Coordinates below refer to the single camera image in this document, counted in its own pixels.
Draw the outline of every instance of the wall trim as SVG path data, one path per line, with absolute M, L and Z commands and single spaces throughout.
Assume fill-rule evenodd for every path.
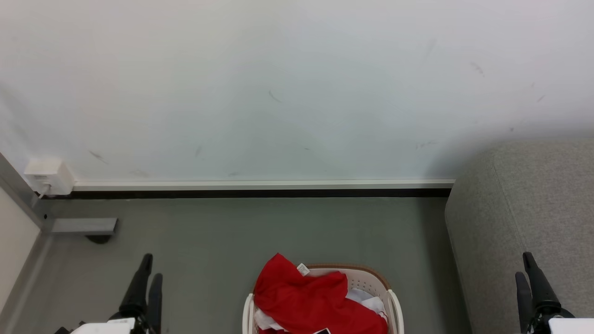
M 455 179 L 314 181 L 76 181 L 74 191 L 449 189 Z

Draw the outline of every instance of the laundry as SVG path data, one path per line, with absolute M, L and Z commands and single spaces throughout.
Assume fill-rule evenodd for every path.
M 388 332 L 386 312 L 378 297 L 358 289 L 348 291 L 346 275 L 340 272 L 303 276 L 280 254 L 262 269 L 254 303 L 261 333 L 313 334 L 323 329 L 331 334 Z

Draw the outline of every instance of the basket handle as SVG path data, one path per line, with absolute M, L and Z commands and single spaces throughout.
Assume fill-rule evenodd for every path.
M 402 316 L 402 308 L 400 307 L 400 302 L 398 301 L 398 298 L 396 298 L 396 294 L 390 289 L 388 290 L 388 295 L 390 296 L 390 299 L 392 300 L 392 304 L 394 305 L 394 308 L 396 309 L 396 321 L 398 322 L 398 332 L 395 334 L 404 334 L 405 332 L 405 323 L 404 323 L 404 318 Z
M 241 321 L 242 333 L 248 334 L 249 333 L 249 316 L 251 314 L 250 309 L 252 308 L 252 300 L 254 299 L 254 294 L 249 294 L 248 298 L 245 299 L 244 304 L 244 315 Z

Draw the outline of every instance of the black baseboard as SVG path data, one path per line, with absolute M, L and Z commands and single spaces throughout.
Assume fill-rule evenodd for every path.
M 243 197 L 448 197 L 449 188 L 432 189 L 312 189 L 312 190 L 143 190 L 73 191 L 54 200 L 128 200 L 137 198 L 243 198 Z

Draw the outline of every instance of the gray sofa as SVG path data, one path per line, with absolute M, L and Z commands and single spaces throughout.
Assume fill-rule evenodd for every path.
M 474 334 L 519 332 L 514 274 L 524 251 L 566 309 L 594 317 L 594 140 L 481 154 L 456 180 L 445 218 Z

